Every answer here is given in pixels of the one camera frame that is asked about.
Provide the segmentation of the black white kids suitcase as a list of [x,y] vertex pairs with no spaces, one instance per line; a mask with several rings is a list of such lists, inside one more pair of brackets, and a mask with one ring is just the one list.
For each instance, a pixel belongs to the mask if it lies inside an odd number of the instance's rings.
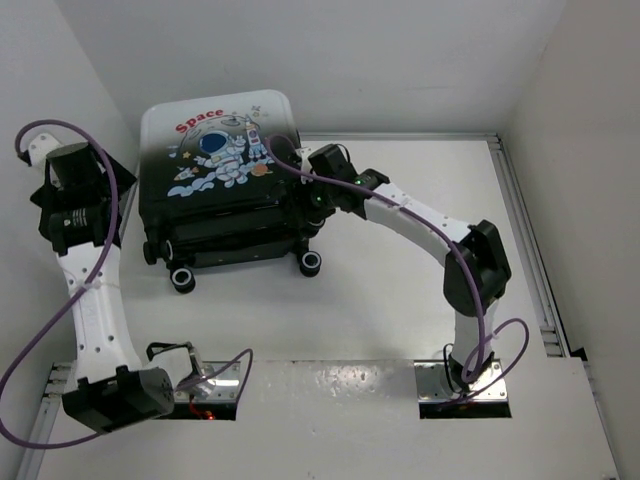
[[316,276],[309,241],[324,222],[281,169],[301,145],[291,104],[264,89],[162,103],[141,118],[139,215],[147,264],[163,261],[180,294],[200,268],[295,255]]

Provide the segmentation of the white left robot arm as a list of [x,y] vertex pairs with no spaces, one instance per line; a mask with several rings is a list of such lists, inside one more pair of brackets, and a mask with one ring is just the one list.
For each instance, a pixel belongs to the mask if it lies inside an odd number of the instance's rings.
[[77,357],[65,413],[98,434],[171,414],[177,387],[194,371],[192,345],[166,344],[143,362],[120,289],[120,199],[135,176],[87,142],[54,142],[42,165],[44,183],[31,200],[73,299]]

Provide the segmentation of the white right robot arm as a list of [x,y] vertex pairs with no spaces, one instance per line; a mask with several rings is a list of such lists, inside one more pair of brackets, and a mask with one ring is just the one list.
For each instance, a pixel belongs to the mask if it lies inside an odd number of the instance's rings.
[[377,170],[357,171],[336,144],[309,155],[289,150],[279,164],[300,178],[322,216],[339,209],[386,227],[443,268],[443,294],[455,312],[450,377],[468,391],[493,358],[495,311],[512,276],[497,227],[487,220],[456,220],[415,200]]

